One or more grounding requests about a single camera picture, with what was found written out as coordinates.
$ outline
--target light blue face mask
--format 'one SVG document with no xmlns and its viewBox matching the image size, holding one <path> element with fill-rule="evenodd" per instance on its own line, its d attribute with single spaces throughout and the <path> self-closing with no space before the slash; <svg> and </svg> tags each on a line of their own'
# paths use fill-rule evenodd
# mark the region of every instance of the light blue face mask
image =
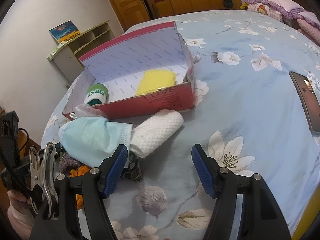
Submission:
<svg viewBox="0 0 320 240">
<path fill-rule="evenodd" d="M 71 157 L 89 167 L 99 167 L 119 144 L 126 145 L 129 152 L 131 130 L 132 124 L 109 122 L 104 117 L 80 117 L 64 124 L 59 138 Z"/>
</svg>

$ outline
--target orange plush object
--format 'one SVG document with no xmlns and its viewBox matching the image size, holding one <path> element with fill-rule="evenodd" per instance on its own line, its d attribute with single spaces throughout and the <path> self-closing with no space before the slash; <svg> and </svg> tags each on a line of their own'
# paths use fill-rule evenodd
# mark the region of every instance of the orange plush object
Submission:
<svg viewBox="0 0 320 240">
<path fill-rule="evenodd" d="M 76 176 L 82 176 L 84 174 L 86 174 L 87 171 L 89 171 L 90 168 L 87 166 L 81 166 L 78 171 L 76 170 L 71 170 L 70 171 L 70 176 L 69 177 L 76 177 Z M 77 208 L 79 209 L 83 209 L 83 198 L 82 195 L 76 195 L 76 200 L 77 200 Z"/>
</svg>

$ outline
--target painting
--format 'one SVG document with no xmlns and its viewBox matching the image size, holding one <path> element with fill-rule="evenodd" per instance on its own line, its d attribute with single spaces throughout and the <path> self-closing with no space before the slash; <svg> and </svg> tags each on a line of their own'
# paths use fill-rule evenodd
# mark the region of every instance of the painting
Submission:
<svg viewBox="0 0 320 240">
<path fill-rule="evenodd" d="M 69 41 L 81 34 L 81 32 L 72 23 L 72 21 L 60 24 L 59 26 L 49 30 L 49 32 L 52 35 L 52 37 L 54 37 L 56 41 L 59 43 L 63 41 Z"/>
</svg>

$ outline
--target metal spring clamp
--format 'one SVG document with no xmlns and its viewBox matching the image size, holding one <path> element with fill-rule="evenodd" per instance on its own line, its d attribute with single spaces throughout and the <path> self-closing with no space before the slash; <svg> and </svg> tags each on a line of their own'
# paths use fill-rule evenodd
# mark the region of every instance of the metal spring clamp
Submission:
<svg viewBox="0 0 320 240">
<path fill-rule="evenodd" d="M 58 205 L 58 195 L 53 183 L 53 165 L 56 155 L 56 148 L 52 142 L 48 142 L 44 149 L 43 160 L 40 164 L 40 156 L 35 146 L 30 147 L 30 177 L 31 187 L 39 199 L 44 194 L 48 201 L 49 210 L 47 219 L 54 215 L 54 210 Z M 31 205 L 36 214 L 38 214 L 40 206 L 31 199 Z"/>
</svg>

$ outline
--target cardboard box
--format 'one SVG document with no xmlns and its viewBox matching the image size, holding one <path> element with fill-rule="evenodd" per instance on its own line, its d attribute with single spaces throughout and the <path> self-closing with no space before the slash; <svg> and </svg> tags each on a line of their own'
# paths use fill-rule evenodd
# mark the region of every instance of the cardboard box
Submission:
<svg viewBox="0 0 320 240">
<path fill-rule="evenodd" d="M 108 103 L 95 108 L 104 111 L 110 120 L 195 106 L 193 59 L 175 22 L 124 34 L 79 60 L 85 69 L 68 90 L 68 101 L 62 112 L 69 119 L 69 114 L 83 103 L 88 87 L 94 83 L 103 83 L 108 88 Z M 174 71 L 177 85 L 135 96 L 144 71 L 150 69 Z"/>
</svg>

